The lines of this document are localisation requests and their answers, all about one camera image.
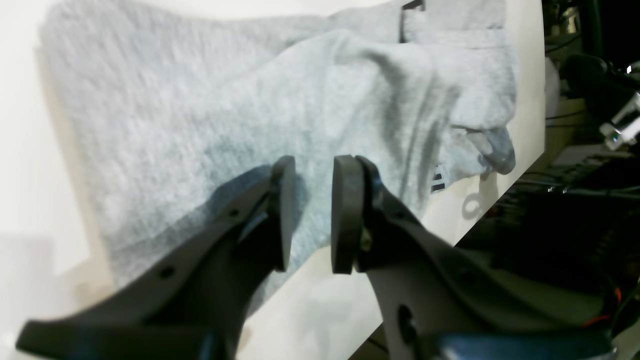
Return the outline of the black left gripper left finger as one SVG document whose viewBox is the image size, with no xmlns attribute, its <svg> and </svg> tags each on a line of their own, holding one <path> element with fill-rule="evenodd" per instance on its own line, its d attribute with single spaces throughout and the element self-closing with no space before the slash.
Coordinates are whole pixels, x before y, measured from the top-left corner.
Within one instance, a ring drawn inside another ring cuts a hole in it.
<svg viewBox="0 0 640 360">
<path fill-rule="evenodd" d="M 137 280 L 73 316 L 28 321 L 16 348 L 55 360 L 233 360 L 254 292 L 290 262 L 296 162 L 238 195 Z"/>
</svg>

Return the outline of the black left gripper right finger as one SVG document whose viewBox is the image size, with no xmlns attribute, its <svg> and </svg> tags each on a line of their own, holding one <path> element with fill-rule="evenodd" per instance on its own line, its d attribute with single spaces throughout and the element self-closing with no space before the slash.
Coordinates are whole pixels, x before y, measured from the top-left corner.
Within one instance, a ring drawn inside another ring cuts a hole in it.
<svg viewBox="0 0 640 360">
<path fill-rule="evenodd" d="M 613 360 L 607 331 L 518 299 L 426 230 L 362 156 L 334 158 L 331 265 L 364 273 L 392 360 Z"/>
</svg>

